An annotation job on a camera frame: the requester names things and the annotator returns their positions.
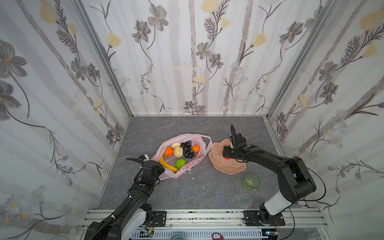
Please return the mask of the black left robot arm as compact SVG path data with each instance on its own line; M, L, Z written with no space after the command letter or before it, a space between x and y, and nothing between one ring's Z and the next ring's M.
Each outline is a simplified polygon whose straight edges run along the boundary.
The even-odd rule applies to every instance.
M122 240L130 239L141 225L152 222L151 206L146 201L160 182L165 168L157 161L125 158L140 164L133 184L128 189L127 198L101 222L92 222L85 233L86 240Z

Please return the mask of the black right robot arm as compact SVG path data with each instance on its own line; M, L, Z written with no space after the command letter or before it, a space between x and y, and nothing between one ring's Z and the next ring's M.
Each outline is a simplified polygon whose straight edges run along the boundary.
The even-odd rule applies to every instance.
M299 157L282 157L248 145L242 134L237 133L231 124L231 145L223 148L223 157L239 163L256 163L274 172L278 177L279 190L269 200L260 205L253 225L270 226L283 215L282 212L317 190L311 174L315 174L324 185L325 182L315 171L308 168Z

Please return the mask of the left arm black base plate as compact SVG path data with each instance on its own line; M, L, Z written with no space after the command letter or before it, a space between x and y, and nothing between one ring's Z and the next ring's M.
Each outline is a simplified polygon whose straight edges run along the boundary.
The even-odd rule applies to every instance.
M149 219L145 223L146 228L165 227L167 220L166 211L152 211Z

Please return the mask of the pink plastic bag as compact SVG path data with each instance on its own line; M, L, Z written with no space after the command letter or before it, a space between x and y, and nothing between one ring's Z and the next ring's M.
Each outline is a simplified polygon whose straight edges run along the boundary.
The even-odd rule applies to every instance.
M200 134L181 134L161 144L152 157L165 168L160 180L177 179L199 164L211 151L212 139Z

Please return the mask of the beige fake fruit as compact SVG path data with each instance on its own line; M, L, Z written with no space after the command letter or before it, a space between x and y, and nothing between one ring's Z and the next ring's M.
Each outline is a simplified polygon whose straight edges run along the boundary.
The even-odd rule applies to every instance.
M176 158L180 159L180 158L183 157L183 155L184 155L184 150L183 150L183 148L180 147L180 146L176 146L176 147L174 148L174 156L175 156Z
M181 146L181 143L173 143L171 144L171 148L174 149L176 147L180 147Z

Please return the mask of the peach scalloped plate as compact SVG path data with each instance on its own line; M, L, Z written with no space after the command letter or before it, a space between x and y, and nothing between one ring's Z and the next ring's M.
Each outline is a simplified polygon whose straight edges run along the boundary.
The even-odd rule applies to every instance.
M224 174L235 175L245 171L247 165L245 163L239 163L235 159L226 160L223 157L223 147L230 145L231 141L229 139L224 139L220 143L213 143L212 150L209 152L209 158L216 170Z

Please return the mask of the green fake fruit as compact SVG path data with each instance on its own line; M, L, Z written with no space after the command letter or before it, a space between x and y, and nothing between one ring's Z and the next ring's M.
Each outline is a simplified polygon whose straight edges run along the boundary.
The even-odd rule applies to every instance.
M187 164L187 161L185 159L178 159L175 161L175 165L178 170L180 170L186 164Z

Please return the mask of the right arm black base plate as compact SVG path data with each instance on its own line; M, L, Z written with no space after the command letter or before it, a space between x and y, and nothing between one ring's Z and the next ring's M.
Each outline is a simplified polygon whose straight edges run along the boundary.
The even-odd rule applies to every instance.
M243 223L247 227L281 227L286 225L282 213L272 216L266 210L261 210L243 211L243 214Z

